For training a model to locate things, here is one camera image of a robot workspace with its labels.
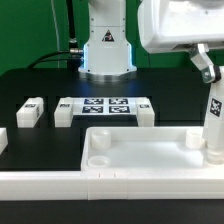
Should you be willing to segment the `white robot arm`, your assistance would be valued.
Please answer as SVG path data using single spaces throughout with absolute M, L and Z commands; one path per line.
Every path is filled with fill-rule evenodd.
M 126 0 L 88 0 L 90 36 L 79 70 L 98 80 L 133 72 L 126 39 Z M 203 81 L 221 78 L 207 55 L 224 49 L 224 0 L 140 0 L 137 11 L 142 47 L 150 54 L 187 52 Z

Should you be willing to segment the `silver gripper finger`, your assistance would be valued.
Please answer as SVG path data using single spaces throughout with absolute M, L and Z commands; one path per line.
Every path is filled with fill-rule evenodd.
M 201 72 L 206 84 L 220 80 L 220 68 L 211 61 L 208 52 L 208 45 L 204 43 L 194 44 L 189 50 L 190 60 Z

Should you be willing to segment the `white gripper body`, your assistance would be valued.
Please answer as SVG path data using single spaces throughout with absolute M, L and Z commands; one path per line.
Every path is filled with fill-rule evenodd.
M 142 0 L 140 42 L 149 53 L 187 51 L 192 44 L 224 48 L 224 0 Z

